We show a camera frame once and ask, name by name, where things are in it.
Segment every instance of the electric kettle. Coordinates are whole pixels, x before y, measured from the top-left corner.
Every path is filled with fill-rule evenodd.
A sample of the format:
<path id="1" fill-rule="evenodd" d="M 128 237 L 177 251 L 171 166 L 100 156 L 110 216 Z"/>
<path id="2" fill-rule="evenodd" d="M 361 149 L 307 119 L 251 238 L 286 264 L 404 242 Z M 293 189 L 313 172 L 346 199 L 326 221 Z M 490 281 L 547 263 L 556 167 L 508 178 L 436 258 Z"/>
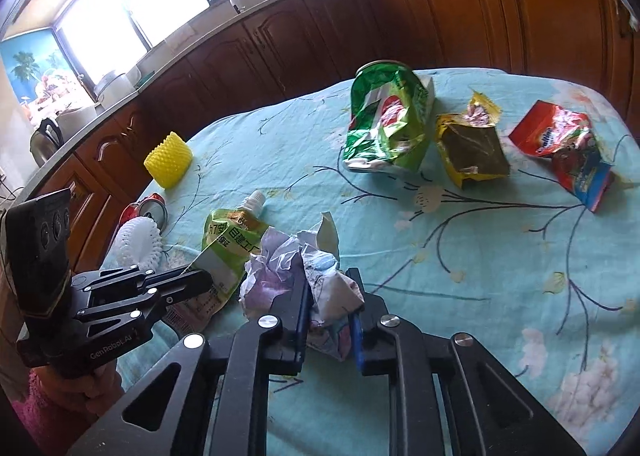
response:
<path id="1" fill-rule="evenodd" d="M 50 118 L 44 118 L 40 127 L 31 135 L 29 149 L 38 167 L 42 167 L 62 144 L 64 140 L 58 125 Z"/>

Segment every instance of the pink sleeve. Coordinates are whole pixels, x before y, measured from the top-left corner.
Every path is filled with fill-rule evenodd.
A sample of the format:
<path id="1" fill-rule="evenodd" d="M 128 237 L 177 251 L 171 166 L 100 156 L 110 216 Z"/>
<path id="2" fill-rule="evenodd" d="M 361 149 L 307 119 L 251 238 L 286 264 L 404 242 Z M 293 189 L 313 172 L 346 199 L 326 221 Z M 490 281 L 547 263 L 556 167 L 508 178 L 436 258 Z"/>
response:
<path id="1" fill-rule="evenodd" d="M 29 377 L 29 396 L 12 406 L 46 456 L 64 456 L 91 425 L 81 413 L 63 409 L 50 401 L 40 390 L 38 377 L 33 372 Z"/>

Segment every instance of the person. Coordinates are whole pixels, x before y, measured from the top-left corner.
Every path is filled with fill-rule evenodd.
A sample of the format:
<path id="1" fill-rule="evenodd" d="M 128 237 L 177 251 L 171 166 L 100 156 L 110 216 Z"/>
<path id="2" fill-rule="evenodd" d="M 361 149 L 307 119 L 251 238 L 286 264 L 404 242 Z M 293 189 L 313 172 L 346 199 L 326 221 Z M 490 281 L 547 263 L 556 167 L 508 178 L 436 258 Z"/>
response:
<path id="1" fill-rule="evenodd" d="M 12 407 L 45 456 L 64 456 L 123 394 L 116 360 L 74 380 L 44 366 L 31 370 L 27 398 Z"/>

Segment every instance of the camera lens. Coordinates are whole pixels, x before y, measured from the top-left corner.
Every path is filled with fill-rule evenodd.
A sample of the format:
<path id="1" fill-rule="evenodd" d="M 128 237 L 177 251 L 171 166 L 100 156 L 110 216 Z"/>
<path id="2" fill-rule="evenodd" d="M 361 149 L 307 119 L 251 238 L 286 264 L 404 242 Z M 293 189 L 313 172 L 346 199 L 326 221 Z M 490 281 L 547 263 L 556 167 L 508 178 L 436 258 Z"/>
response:
<path id="1" fill-rule="evenodd" d="M 53 240 L 57 241 L 62 232 L 62 221 L 60 220 L 60 213 L 53 214 Z"/>
<path id="2" fill-rule="evenodd" d="M 42 228 L 40 229 L 40 242 L 42 243 L 42 247 L 46 250 L 49 246 L 49 227 L 46 223 L 43 223 Z"/>

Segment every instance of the food pouch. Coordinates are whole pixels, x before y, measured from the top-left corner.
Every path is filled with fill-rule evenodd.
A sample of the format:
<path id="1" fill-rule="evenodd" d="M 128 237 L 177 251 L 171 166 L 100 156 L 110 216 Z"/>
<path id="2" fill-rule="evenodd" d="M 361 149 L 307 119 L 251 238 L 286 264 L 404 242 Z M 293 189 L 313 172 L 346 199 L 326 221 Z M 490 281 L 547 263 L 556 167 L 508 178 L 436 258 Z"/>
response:
<path id="1" fill-rule="evenodd" d="M 560 185 L 595 212 L 609 184 L 611 165 L 602 160 L 587 115 L 539 100 L 509 138 L 529 156 L 551 158 Z"/>
<path id="2" fill-rule="evenodd" d="M 260 252 L 268 224 L 246 210 L 218 209 L 207 216 L 202 252 L 187 267 L 206 270 L 213 287 L 206 293 L 171 306 L 163 319 L 181 334 L 201 332 L 213 314 L 231 298 L 244 276 L 250 253 Z"/>
<path id="3" fill-rule="evenodd" d="M 466 113 L 446 113 L 436 119 L 436 145 L 458 187 L 465 179 L 481 181 L 509 175 L 509 162 L 495 130 L 499 119 L 500 108 L 477 92 Z"/>
<path id="4" fill-rule="evenodd" d="M 351 123 L 342 161 L 356 172 L 417 171 L 429 145 L 433 79 L 408 66 L 377 61 L 360 68 L 351 86 Z"/>

